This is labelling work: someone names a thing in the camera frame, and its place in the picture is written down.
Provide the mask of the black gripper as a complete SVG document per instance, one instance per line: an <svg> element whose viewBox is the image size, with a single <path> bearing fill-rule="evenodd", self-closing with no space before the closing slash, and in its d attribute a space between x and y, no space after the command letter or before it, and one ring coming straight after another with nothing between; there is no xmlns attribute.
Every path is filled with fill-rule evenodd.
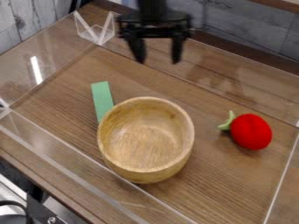
<svg viewBox="0 0 299 224"><path fill-rule="evenodd" d="M192 16L168 7L167 0L135 0L137 9L116 17L119 37L127 40L135 60L145 62L143 39L172 39L172 63L181 60L183 41L191 36Z"/></svg>

